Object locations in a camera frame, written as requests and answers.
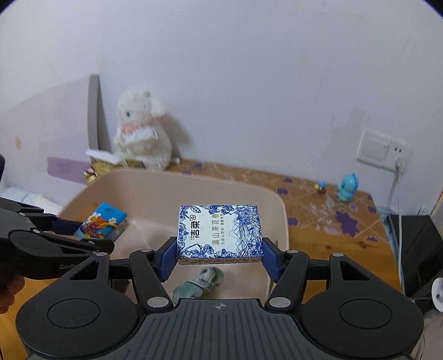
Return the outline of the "colourful cartoon tissue pack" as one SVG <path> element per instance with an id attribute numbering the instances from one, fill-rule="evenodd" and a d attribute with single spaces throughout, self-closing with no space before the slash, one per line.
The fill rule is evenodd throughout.
<path id="1" fill-rule="evenodd" d="M 128 227 L 127 214 L 105 202 L 87 217 L 74 233 L 78 239 L 116 239 Z"/>

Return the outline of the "green striped scrunchie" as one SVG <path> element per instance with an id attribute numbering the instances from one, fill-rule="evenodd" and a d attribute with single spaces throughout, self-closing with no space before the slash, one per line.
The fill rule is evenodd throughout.
<path id="1" fill-rule="evenodd" d="M 172 293 L 173 304 L 180 299 L 200 299 L 205 292 L 212 292 L 216 287 L 223 284 L 224 273 L 218 267 L 206 267 L 200 271 L 197 277 L 179 284 Z"/>

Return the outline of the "blue white porcelain-pattern tissue pack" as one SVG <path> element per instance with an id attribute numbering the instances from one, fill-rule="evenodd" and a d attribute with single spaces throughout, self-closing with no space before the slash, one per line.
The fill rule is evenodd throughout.
<path id="1" fill-rule="evenodd" d="M 256 205 L 180 207 L 178 263 L 253 263 L 263 256 L 261 219 Z"/>

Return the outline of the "purple floral table mat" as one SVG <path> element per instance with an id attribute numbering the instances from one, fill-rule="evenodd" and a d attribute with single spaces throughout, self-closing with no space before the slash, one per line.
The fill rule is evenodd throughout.
<path id="1" fill-rule="evenodd" d="M 188 176 L 254 184 L 274 191 L 285 204 L 293 238 L 307 238 L 309 233 L 323 234 L 331 245 L 378 250 L 388 247 L 382 219 L 372 196 L 366 192 L 357 191 L 350 202 L 341 202 L 334 184 L 327 184 L 326 193 L 320 194 L 315 182 L 309 179 L 194 160 L 182 159 L 169 170 Z"/>

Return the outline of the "gold snack bag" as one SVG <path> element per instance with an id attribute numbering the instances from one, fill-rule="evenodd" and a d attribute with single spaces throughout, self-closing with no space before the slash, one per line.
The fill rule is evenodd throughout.
<path id="1" fill-rule="evenodd" d="M 116 169 L 123 169 L 123 168 L 144 169 L 145 166 L 143 162 L 135 160 L 120 161 L 117 164 L 114 164 L 108 161 L 103 161 L 93 158 L 92 163 L 84 171 L 83 178 L 85 180 L 86 185 L 90 186 L 93 182 L 100 179 L 100 177 L 105 176 L 106 174 L 111 173 Z"/>

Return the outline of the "beige plastic storage basket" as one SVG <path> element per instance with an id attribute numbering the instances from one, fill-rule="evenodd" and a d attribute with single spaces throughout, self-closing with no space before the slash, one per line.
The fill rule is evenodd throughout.
<path id="1" fill-rule="evenodd" d="M 84 222 L 105 202 L 125 212 L 128 227 L 117 238 L 112 259 L 123 259 L 143 248 L 158 250 L 179 234 L 179 211 L 186 210 L 185 247 L 189 253 L 215 256 L 236 252 L 242 234 L 261 235 L 281 249 L 289 247 L 282 199 L 265 187 L 236 181 L 169 172 L 122 169 L 83 189 L 61 212 L 66 220 Z M 211 215 L 232 205 L 255 205 L 259 225 L 242 226 L 238 215 Z"/>

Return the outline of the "white paper sheet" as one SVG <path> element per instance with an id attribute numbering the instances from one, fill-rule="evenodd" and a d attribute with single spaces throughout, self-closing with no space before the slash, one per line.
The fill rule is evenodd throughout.
<path id="1" fill-rule="evenodd" d="M 86 155 L 97 161 L 104 161 L 111 163 L 113 165 L 119 165 L 122 163 L 123 159 L 113 153 L 108 151 L 98 150 L 98 149 L 87 149 Z"/>

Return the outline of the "tiny mushroom figurine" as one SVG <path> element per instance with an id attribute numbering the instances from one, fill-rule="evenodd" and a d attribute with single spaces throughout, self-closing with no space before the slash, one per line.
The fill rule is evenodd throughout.
<path id="1" fill-rule="evenodd" d="M 317 191 L 318 194 L 324 196 L 327 191 L 327 184 L 323 181 L 320 181 L 314 185 L 314 189 Z"/>

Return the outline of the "pink bed headboard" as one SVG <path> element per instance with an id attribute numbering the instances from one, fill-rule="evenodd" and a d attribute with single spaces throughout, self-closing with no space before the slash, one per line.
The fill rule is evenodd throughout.
<path id="1" fill-rule="evenodd" d="M 1 114 L 1 155 L 12 187 L 59 205 L 86 186 L 88 149 L 98 148 L 99 77 L 89 75 L 40 94 Z"/>

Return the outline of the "blue bird figurine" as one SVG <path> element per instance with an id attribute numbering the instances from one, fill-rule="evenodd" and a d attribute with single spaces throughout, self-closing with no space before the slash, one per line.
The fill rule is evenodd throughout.
<path id="1" fill-rule="evenodd" d="M 359 180 L 355 173 L 346 175 L 337 186 L 337 197 L 342 202 L 350 202 L 359 186 Z"/>

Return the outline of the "white plush lamb toy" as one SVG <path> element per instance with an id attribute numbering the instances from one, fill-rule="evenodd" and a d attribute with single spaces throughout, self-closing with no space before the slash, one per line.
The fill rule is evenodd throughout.
<path id="1" fill-rule="evenodd" d="M 139 161 L 147 169 L 164 170 L 170 165 L 172 143 L 162 125 L 168 112 L 157 98 L 149 91 L 126 90 L 118 99 L 116 116 L 115 155 Z"/>

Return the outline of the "black side cabinet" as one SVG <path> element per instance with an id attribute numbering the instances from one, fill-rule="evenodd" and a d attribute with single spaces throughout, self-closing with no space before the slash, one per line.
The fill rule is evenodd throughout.
<path id="1" fill-rule="evenodd" d="M 431 296 L 432 283 L 442 276 L 442 236 L 428 215 L 388 215 L 384 223 L 394 257 L 402 264 L 409 298 Z"/>

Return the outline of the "white phone stand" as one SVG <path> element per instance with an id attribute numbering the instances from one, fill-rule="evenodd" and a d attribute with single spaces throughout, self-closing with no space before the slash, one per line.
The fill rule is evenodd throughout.
<path id="1" fill-rule="evenodd" d="M 443 278 L 437 277 L 432 283 L 432 302 L 436 310 L 443 312 Z"/>

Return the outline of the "white wall switch socket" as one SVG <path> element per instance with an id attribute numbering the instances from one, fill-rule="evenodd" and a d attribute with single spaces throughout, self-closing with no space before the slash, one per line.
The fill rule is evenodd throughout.
<path id="1" fill-rule="evenodd" d="M 357 150 L 356 160 L 402 175 L 413 150 L 391 136 L 365 129 Z"/>

